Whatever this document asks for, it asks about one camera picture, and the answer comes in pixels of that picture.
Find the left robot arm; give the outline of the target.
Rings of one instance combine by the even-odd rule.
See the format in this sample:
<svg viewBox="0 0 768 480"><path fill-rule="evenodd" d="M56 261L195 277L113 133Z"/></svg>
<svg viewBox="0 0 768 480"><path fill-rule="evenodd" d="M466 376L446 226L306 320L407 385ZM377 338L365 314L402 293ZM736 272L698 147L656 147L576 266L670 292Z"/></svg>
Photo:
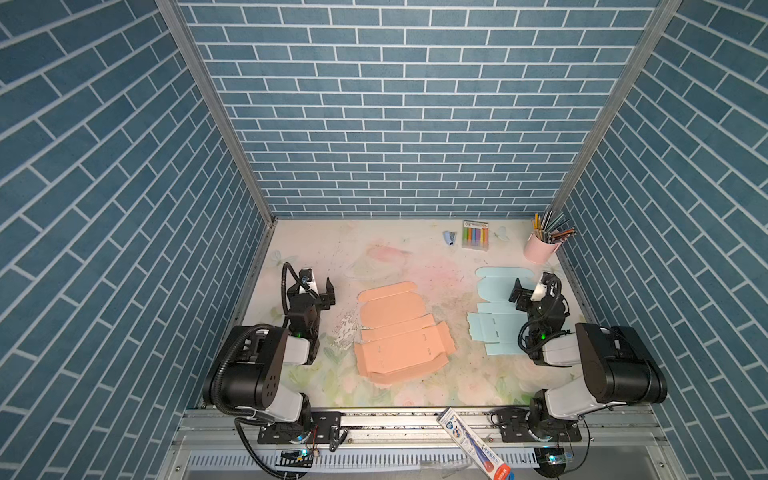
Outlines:
<svg viewBox="0 0 768 480"><path fill-rule="evenodd" d="M317 288L310 268L282 266L283 323L232 328L203 386L204 401L220 412L302 435L312 428L308 397L281 384L285 366L308 366L320 345L321 313L335 305L331 281Z"/></svg>

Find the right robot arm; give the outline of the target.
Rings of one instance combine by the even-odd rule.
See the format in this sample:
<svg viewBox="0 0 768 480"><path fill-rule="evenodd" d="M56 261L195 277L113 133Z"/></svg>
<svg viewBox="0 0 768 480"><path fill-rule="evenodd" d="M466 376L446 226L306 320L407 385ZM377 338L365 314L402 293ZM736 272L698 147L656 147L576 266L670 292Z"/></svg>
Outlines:
<svg viewBox="0 0 768 480"><path fill-rule="evenodd" d="M534 364L582 369L580 377L531 399L526 422L537 440L576 433L589 413L667 398L667 380L635 329L584 322L565 328L570 307L557 275L544 272L532 289L516 280L509 301L527 314L517 344Z"/></svg>

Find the pink cardboard box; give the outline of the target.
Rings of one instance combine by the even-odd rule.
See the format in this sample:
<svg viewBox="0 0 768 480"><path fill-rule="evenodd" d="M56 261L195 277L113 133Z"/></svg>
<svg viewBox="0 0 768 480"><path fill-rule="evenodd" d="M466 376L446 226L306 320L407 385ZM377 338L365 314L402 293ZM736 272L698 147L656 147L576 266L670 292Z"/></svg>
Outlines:
<svg viewBox="0 0 768 480"><path fill-rule="evenodd" d="M354 345L359 373L378 385L431 375L456 352L445 322L427 311L417 285L404 281L358 295L360 343Z"/></svg>

